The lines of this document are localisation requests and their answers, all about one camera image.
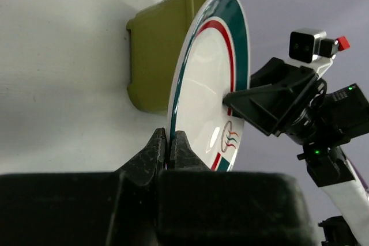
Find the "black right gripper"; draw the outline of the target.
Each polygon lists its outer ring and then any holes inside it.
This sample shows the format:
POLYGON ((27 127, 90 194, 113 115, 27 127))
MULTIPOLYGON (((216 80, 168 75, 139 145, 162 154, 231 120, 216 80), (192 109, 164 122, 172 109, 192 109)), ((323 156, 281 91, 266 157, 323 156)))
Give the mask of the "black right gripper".
POLYGON ((297 158, 317 187, 354 179, 341 147, 368 134, 368 100, 357 84, 327 93, 313 69, 272 58, 250 85, 226 94, 223 104, 263 134, 284 132, 302 146, 297 158))

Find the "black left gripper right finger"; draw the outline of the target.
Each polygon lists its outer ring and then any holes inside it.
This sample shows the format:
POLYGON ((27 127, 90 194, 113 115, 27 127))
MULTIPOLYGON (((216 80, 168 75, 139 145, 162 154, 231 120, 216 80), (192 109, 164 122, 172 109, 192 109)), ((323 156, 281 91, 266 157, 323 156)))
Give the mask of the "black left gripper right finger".
POLYGON ((186 133, 171 144, 172 169, 157 178, 161 245, 314 245, 297 181, 285 174, 201 168, 186 133))

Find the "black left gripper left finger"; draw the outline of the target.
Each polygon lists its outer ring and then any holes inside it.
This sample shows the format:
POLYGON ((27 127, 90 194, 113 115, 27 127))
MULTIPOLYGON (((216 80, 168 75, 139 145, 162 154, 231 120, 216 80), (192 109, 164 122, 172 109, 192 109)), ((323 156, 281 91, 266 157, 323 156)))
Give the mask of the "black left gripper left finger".
POLYGON ((113 172, 1 175, 2 245, 157 245, 165 131, 113 172))

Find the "white green rimmed plate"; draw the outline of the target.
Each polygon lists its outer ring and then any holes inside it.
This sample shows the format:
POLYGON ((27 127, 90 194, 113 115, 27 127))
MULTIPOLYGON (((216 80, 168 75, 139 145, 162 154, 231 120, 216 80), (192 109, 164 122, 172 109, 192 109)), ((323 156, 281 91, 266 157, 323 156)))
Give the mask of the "white green rimmed plate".
POLYGON ((207 0, 179 54, 167 111, 167 143, 184 131, 192 151, 213 171, 230 171, 244 120, 223 104, 250 85, 250 39, 239 0, 207 0))

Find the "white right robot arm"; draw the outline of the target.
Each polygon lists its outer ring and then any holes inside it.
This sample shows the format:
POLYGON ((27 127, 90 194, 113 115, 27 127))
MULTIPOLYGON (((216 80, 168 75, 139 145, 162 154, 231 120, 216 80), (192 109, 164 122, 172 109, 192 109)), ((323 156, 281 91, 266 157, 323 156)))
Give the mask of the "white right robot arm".
POLYGON ((368 185, 342 145, 368 133, 368 100, 356 84, 332 93, 318 73, 272 58, 251 86, 223 104, 267 136, 285 134, 303 148, 298 159, 340 211, 320 223, 326 245, 368 244, 368 185))

